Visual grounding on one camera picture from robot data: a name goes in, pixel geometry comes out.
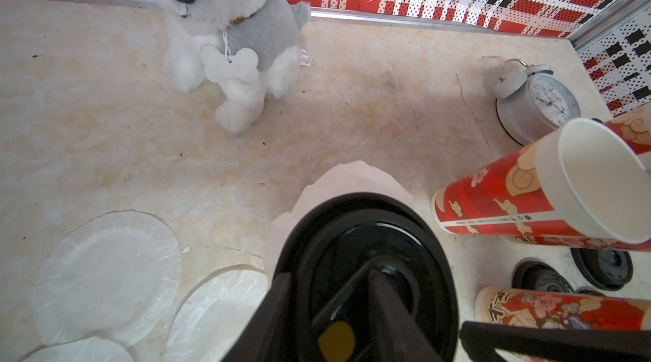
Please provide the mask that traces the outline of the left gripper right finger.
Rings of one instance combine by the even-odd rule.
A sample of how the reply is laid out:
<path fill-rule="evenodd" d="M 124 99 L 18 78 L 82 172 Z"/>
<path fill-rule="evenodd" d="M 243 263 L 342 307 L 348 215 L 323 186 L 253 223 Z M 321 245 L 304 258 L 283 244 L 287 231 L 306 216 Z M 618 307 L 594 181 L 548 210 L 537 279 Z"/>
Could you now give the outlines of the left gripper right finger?
<path fill-rule="evenodd" d="M 415 275 L 396 266 L 374 266 L 367 282 L 374 360 L 441 361 L 415 320 L 420 300 Z"/>

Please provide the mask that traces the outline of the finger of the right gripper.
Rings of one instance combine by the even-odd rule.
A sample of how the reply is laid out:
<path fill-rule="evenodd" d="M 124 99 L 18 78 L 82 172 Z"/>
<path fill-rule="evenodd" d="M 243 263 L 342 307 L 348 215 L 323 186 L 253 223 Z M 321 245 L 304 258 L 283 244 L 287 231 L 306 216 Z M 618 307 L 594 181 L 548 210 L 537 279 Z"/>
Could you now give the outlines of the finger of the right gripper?
<path fill-rule="evenodd" d="M 499 349 L 552 361 L 649 361 L 649 331 L 538 329 L 466 321 L 459 340 L 474 361 L 502 361 Z"/>

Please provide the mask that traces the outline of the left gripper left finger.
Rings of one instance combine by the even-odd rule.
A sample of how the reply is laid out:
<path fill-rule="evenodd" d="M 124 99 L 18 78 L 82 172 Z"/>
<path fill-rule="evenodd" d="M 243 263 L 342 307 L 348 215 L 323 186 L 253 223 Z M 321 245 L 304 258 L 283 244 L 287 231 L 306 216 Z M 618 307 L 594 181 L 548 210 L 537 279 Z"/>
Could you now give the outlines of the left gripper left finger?
<path fill-rule="evenodd" d="M 293 361 L 290 333 L 292 275 L 277 276 L 224 362 Z"/>

